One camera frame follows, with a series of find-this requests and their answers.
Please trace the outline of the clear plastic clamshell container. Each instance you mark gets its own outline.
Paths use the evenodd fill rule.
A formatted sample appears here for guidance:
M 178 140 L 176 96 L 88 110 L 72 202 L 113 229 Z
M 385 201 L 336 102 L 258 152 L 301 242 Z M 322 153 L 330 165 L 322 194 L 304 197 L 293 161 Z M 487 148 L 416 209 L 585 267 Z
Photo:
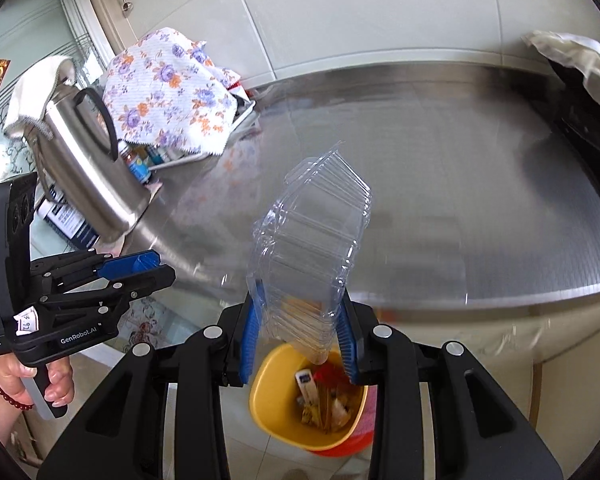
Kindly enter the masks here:
M 372 205 L 372 189 L 334 145 L 291 170 L 254 225 L 247 272 L 254 310 L 271 337 L 314 364 L 332 350 Z

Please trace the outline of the red foil tea packet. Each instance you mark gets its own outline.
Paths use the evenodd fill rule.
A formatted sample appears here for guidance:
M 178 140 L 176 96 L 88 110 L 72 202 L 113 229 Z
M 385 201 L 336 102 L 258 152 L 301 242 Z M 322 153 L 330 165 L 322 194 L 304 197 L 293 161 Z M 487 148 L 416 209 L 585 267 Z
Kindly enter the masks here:
M 333 362 L 325 362 L 312 370 L 314 382 L 326 388 L 336 389 L 350 384 L 344 369 Z

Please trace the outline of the white ointment tube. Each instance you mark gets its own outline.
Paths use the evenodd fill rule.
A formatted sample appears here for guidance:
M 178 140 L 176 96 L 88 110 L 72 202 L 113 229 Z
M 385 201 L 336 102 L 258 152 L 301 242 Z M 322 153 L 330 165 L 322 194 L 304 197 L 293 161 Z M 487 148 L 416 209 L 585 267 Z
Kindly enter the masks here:
M 320 394 L 318 393 L 318 388 L 316 382 L 314 382 L 311 370 L 309 368 L 298 370 L 298 372 L 294 374 L 294 378 L 296 378 L 303 402 L 305 404 L 317 406 L 318 402 L 320 402 Z

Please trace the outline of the amber cellophane wrapper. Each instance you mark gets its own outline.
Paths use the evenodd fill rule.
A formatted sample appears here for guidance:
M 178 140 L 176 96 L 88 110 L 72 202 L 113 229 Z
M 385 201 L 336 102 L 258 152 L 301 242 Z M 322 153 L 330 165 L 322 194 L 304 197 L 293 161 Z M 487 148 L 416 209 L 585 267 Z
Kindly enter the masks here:
M 349 397 L 338 389 L 318 387 L 317 397 L 302 404 L 301 422 L 324 432 L 340 431 L 352 417 Z

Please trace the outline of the yellow trash bin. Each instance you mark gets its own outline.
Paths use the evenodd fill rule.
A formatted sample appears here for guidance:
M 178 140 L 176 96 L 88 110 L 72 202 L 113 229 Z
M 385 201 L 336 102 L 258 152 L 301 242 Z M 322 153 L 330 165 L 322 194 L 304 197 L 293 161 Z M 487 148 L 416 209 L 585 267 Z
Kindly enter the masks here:
M 330 352 L 328 360 L 342 367 L 340 354 Z M 276 347 L 264 358 L 253 379 L 249 398 L 250 414 L 256 425 L 271 437 L 306 452 L 324 451 L 342 443 L 352 434 L 365 406 L 368 387 L 345 385 L 352 413 L 340 431 L 323 431 L 301 422 L 303 399 L 294 374 L 315 365 L 291 344 Z

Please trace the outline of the red bucket under bin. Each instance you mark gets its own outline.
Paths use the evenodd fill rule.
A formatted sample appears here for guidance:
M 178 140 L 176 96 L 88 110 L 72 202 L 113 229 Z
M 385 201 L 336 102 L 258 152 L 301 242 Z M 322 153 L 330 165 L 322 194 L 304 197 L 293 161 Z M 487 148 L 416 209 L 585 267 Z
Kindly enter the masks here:
M 369 386 L 362 415 L 350 437 L 328 450 L 313 451 L 313 454 L 323 457 L 347 457 L 365 450 L 373 442 L 376 405 L 377 387 Z

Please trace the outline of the stainless steel kettle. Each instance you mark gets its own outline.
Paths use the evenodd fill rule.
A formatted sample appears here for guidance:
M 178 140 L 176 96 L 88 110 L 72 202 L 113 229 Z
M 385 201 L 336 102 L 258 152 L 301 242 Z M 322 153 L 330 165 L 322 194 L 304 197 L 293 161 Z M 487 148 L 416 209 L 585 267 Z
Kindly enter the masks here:
M 92 88 L 58 84 L 24 134 L 36 166 L 106 244 L 132 231 L 151 192 L 132 175 L 104 101 Z

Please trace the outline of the floral dish cloth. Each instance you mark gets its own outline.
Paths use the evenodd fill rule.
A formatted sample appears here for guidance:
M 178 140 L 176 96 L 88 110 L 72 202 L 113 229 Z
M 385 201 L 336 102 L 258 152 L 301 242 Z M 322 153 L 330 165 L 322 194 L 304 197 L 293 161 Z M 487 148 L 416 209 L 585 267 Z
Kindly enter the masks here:
M 205 93 L 222 101 L 240 86 L 240 76 L 215 65 L 204 52 L 206 44 L 163 27 L 140 38 L 108 65 L 102 100 L 117 136 L 132 144 L 155 140 L 166 119 L 177 124 L 193 110 L 190 102 Z

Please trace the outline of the black gas stove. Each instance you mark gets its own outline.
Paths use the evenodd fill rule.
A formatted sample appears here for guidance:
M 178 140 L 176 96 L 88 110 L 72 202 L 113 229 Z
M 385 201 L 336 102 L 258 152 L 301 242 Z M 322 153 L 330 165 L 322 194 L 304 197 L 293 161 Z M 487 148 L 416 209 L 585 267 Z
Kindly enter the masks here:
M 550 67 L 565 85 L 558 126 L 600 188 L 600 104 L 584 88 L 584 77 L 578 70 L 554 61 Z

